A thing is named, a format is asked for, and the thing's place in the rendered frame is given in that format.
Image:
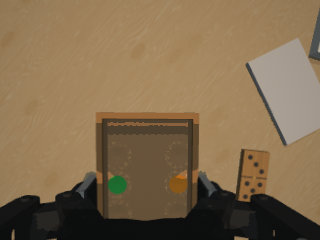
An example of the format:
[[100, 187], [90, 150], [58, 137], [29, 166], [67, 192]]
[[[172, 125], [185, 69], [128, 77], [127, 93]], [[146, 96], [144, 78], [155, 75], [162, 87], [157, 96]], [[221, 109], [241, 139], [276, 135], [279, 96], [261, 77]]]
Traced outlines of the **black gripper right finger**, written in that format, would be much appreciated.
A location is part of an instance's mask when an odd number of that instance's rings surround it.
[[250, 202], [239, 201], [205, 175], [198, 175], [197, 204], [171, 228], [225, 240], [320, 240], [320, 225], [277, 199], [253, 194]]

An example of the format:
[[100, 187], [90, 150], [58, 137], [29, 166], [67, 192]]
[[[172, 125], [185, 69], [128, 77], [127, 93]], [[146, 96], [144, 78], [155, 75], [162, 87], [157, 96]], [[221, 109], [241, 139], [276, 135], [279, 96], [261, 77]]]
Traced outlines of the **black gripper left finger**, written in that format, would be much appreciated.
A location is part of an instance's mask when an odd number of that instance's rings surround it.
[[115, 226], [97, 210], [96, 175], [57, 194], [54, 202], [40, 204], [39, 196], [25, 195], [0, 207], [0, 240], [12, 240], [13, 229], [14, 240], [57, 240], [110, 227]]

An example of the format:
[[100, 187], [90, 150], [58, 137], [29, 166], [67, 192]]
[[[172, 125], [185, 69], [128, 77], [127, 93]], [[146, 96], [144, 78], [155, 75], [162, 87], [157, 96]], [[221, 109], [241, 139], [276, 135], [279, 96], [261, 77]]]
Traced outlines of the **brown wooden domino tile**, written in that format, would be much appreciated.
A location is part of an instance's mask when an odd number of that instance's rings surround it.
[[250, 202], [253, 194], [265, 194], [270, 152], [241, 149], [236, 200]]

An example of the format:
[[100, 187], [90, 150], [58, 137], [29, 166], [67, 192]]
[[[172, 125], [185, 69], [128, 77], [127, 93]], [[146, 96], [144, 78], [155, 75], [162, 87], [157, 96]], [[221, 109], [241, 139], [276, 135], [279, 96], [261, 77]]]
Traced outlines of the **brown wooden ball puzzle tray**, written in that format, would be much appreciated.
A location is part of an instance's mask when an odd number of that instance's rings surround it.
[[96, 112], [104, 219], [185, 218], [197, 204], [199, 113]]

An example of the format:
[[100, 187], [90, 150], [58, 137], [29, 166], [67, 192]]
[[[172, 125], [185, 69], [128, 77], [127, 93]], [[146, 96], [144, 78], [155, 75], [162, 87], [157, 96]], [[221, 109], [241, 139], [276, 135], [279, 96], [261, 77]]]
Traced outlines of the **grey flat rectangular card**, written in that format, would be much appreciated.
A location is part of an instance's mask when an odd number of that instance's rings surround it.
[[284, 145], [320, 128], [320, 83], [299, 38], [246, 66]]

